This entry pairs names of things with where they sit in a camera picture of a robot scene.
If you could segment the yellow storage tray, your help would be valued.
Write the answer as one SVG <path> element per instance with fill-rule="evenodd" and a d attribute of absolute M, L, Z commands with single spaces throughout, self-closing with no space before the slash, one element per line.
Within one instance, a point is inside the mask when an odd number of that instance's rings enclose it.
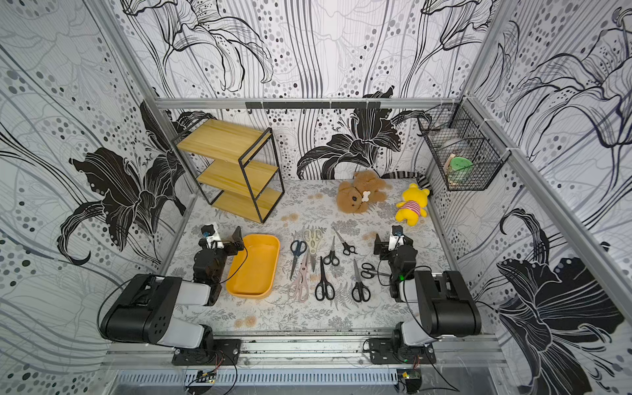
<path fill-rule="evenodd" d="M 274 235 L 252 234 L 244 237 L 245 250 L 230 266 L 229 294 L 244 299 L 264 299 L 273 289 L 281 243 Z"/>

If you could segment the blue handled scissors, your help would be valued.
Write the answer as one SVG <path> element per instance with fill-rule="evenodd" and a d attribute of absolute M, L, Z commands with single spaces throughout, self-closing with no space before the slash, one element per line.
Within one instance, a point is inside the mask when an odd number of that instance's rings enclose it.
<path fill-rule="evenodd" d="M 291 243 L 291 253 L 293 254 L 293 260 L 291 265 L 290 279 L 293 278 L 296 271 L 296 266 L 299 261 L 299 257 L 307 250 L 307 244 L 304 240 L 294 240 Z"/>

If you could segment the beige kitchen scissors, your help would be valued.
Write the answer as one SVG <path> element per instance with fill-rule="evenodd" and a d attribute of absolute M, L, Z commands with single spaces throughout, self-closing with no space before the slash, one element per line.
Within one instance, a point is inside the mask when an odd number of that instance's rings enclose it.
<path fill-rule="evenodd" d="M 303 239 L 308 245 L 309 261 L 310 261 L 312 272 L 315 271 L 316 254 L 319 250 L 320 245 L 322 245 L 323 238 L 324 238 L 324 231 L 319 227 L 315 227 L 314 229 L 306 229 L 303 232 Z"/>

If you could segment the large black scissors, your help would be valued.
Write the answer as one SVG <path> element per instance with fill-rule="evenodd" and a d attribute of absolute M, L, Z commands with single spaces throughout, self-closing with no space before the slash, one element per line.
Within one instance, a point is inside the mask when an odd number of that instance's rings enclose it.
<path fill-rule="evenodd" d="M 327 279 L 325 272 L 324 259 L 320 259 L 320 280 L 314 288 L 314 297 L 317 301 L 333 301 L 335 299 L 335 289 L 332 283 Z"/>

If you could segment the pink handled scissors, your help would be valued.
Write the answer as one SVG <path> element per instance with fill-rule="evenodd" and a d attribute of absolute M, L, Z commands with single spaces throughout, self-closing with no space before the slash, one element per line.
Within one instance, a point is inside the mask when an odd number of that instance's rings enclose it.
<path fill-rule="evenodd" d="M 309 299 L 309 255 L 307 254 L 299 266 L 296 279 L 291 284 L 288 296 L 298 302 Z"/>

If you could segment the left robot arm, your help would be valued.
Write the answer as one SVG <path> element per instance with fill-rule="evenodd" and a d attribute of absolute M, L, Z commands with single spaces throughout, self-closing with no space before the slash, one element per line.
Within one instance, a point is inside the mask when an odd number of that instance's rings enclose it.
<path fill-rule="evenodd" d="M 245 250 L 241 228 L 222 240 L 213 224 L 202 227 L 201 249 L 194 256 L 191 281 L 179 276 L 140 274 L 125 286 L 105 316 L 100 335 L 113 342 L 146 343 L 181 350 L 210 352 L 212 329 L 174 317 L 177 306 L 213 306 L 222 291 L 227 258 Z"/>

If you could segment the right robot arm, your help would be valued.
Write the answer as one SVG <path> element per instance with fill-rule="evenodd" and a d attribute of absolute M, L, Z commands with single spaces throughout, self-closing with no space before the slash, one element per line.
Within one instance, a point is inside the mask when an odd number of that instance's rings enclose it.
<path fill-rule="evenodd" d="M 480 312 L 459 271 L 434 273 L 419 264 L 412 239 L 398 226 L 387 241 L 375 237 L 374 254 L 390 268 L 390 296 L 411 313 L 411 319 L 393 331 L 396 348 L 425 347 L 445 337 L 481 333 Z"/>

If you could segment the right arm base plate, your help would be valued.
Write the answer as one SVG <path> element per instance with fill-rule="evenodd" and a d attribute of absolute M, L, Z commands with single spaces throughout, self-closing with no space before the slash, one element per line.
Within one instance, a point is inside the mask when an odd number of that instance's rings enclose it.
<path fill-rule="evenodd" d="M 374 365 L 431 365 L 436 363 L 434 348 L 395 345 L 391 338 L 371 337 L 363 342 L 362 352 Z"/>

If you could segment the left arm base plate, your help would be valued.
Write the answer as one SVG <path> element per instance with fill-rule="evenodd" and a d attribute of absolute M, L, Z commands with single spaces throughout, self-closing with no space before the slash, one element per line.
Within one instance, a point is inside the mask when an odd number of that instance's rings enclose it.
<path fill-rule="evenodd" d="M 235 365 L 241 345 L 240 339 L 216 338 L 209 348 L 205 342 L 195 349 L 176 348 L 171 363 L 175 366 Z"/>

